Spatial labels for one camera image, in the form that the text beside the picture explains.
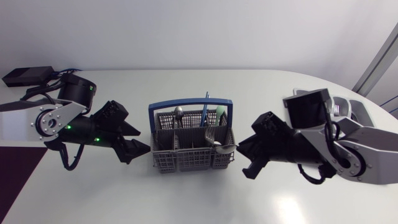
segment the gray metal frame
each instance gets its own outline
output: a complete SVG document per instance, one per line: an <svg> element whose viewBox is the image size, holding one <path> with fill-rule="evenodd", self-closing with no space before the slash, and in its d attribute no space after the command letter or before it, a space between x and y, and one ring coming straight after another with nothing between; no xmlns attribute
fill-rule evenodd
<svg viewBox="0 0 398 224"><path fill-rule="evenodd" d="M369 67L355 84L353 91L367 96L398 56L398 23Z"/></svg>

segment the utensil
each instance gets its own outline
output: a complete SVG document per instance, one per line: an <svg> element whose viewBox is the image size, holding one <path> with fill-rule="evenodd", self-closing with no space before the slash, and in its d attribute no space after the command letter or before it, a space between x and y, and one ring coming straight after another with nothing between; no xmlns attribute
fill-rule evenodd
<svg viewBox="0 0 398 224"><path fill-rule="evenodd" d="M184 116L184 112L183 112L181 106L175 107L174 116L175 116L175 122L177 122L178 128L180 127L180 123L181 123L181 128L183 128L183 126L182 126L182 117Z"/></svg>
<svg viewBox="0 0 398 224"><path fill-rule="evenodd" d="M215 133L214 126L207 127L205 131L205 140L207 141L208 146L214 145L214 133Z"/></svg>
<svg viewBox="0 0 398 224"><path fill-rule="evenodd" d="M229 154L235 151L237 145L229 144L225 146L216 146L216 152L220 154Z"/></svg>
<svg viewBox="0 0 398 224"><path fill-rule="evenodd" d="M209 92L206 92L206 98L209 98ZM206 118L206 111L207 111L207 105L203 105L203 111L201 113L201 120L200 120L200 126L203 127L205 125L205 118Z"/></svg>
<svg viewBox="0 0 398 224"><path fill-rule="evenodd" d="M220 118L221 115L224 113L224 106L218 105L216 109L216 122L214 123L215 126L220 125Z"/></svg>

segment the blue utensil handle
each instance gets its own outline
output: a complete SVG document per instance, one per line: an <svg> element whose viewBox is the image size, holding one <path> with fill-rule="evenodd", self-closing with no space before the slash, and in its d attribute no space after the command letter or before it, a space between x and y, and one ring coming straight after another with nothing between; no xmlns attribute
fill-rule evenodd
<svg viewBox="0 0 398 224"><path fill-rule="evenodd" d="M232 128L232 111L233 104L232 100L219 99L219 98L188 98L179 100L167 100L163 102L150 104L148 107L149 112L149 125L150 131L155 132L155 115L154 111L162 108L168 108L173 106L183 106L183 105L224 105L228 107L228 122L229 128Z"/></svg>

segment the cutlery basket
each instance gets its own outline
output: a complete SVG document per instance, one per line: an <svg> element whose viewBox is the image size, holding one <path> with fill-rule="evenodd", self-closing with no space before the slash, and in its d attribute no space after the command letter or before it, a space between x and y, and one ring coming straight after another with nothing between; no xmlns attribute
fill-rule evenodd
<svg viewBox="0 0 398 224"><path fill-rule="evenodd" d="M228 112L221 115L219 126L215 126L215 141L222 145L235 144L232 131L233 104L231 100L217 98L190 98L169 100L149 105L150 149L154 166L160 173L225 169L234 160L234 152L219 154L206 144L205 132L214 126L216 110L184 111L180 125L174 125L174 112L155 110L183 105L225 105Z"/></svg>

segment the white tabletop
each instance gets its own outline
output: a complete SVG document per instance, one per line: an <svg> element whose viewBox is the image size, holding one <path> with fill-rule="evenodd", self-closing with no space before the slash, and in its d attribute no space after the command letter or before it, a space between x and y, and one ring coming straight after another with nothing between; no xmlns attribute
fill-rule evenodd
<svg viewBox="0 0 398 224"><path fill-rule="evenodd" d="M204 97L234 103L233 131L240 142L267 111L289 120L282 99L293 88L328 88L332 95L366 104L377 128L398 133L398 120L371 101L319 78L275 70L136 70L79 72L97 84L92 113L107 100L124 105L126 121L149 144L148 105ZM18 100L26 88L1 84L0 103ZM1 141L2 146L41 143ZM78 146L68 144L71 155ZM398 184L350 182L337 175L312 185L297 165L270 162L256 180L241 172L250 164L238 152L225 170L160 174L150 153L130 165L113 149L86 146L74 171L48 151L7 214L4 223L396 223Z"/></svg>

